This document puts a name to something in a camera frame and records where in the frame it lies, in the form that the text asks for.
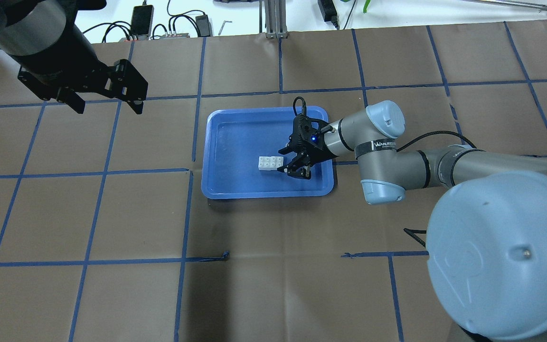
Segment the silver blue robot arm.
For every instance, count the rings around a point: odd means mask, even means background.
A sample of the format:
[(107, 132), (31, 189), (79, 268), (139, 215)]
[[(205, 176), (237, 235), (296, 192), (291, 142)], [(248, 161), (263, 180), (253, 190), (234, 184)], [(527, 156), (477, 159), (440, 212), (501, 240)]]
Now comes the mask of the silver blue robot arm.
[(316, 164), (353, 153), (367, 204), (405, 199), (409, 190), (445, 188), (424, 247), (439, 303), (467, 334), (489, 341), (547, 341), (547, 159), (491, 153), (463, 144), (405, 152), (401, 108), (391, 100), (334, 123), (292, 108), (279, 167), (310, 179)]

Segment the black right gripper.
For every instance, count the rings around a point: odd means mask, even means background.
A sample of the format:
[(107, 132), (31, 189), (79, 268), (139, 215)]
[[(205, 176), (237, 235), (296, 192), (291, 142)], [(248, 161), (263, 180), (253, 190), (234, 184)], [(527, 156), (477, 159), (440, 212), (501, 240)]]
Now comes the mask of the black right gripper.
[(276, 170), (287, 173), (292, 178), (310, 180), (312, 173), (308, 166), (335, 158), (335, 154), (325, 143), (325, 134), (332, 130), (332, 126), (324, 120), (296, 116), (292, 121), (289, 142), (279, 150), (282, 155), (296, 153), (296, 156), (291, 160), (280, 157), (279, 162), (276, 163)]

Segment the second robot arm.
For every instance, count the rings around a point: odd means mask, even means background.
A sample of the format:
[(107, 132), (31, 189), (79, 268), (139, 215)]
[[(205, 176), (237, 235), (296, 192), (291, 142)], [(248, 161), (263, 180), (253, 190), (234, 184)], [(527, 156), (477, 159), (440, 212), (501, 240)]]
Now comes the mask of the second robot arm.
[(83, 114), (82, 93), (96, 93), (143, 111), (148, 82), (129, 60), (109, 66), (75, 25), (82, 10), (104, 0), (0, 0), (0, 49), (20, 68), (18, 80), (41, 100), (56, 100)]

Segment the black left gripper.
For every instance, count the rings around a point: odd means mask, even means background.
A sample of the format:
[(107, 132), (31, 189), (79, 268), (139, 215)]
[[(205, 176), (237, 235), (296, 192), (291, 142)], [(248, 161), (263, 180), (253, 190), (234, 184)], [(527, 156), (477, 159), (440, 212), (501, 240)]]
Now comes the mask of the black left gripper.
[(148, 82), (129, 60), (112, 65), (91, 61), (87, 65), (63, 63), (54, 71), (35, 71), (19, 63), (18, 80), (41, 100), (57, 99), (77, 114), (85, 112), (85, 101), (77, 93), (96, 93), (126, 102), (137, 115), (143, 113)]

